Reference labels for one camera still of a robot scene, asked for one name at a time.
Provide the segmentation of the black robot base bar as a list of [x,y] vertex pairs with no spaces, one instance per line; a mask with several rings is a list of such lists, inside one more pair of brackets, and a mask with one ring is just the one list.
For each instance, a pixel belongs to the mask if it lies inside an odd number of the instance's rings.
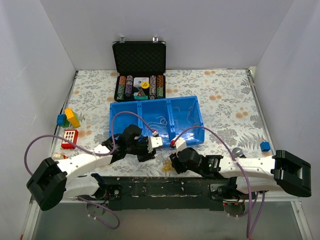
[[94,193],[81,194],[86,200],[106,201],[109,209],[165,210],[209,209],[223,211],[221,199],[212,193],[228,184],[226,179],[202,177],[115,177],[99,176]]

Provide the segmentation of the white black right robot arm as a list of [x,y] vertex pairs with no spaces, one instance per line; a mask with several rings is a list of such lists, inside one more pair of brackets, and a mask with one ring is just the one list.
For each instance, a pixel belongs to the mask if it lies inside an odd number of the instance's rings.
[[178,174],[192,171],[212,180],[236,178],[226,186],[232,199],[260,191],[284,191],[303,198],[312,195],[311,165],[286,150],[266,157],[233,160],[222,155],[203,156],[187,147],[169,158]]

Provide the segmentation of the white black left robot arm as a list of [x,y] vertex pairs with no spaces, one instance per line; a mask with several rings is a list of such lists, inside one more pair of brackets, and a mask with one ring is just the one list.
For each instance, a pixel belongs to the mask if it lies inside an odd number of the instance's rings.
[[156,150],[163,147],[157,131],[142,136],[142,130],[129,125],[123,133],[113,134],[93,150],[66,160],[44,159],[26,184],[42,211],[54,208],[63,199],[77,196],[92,196],[101,200],[106,196],[106,187],[98,175],[85,176],[96,168],[110,165],[126,155],[135,155],[139,162],[153,159]]

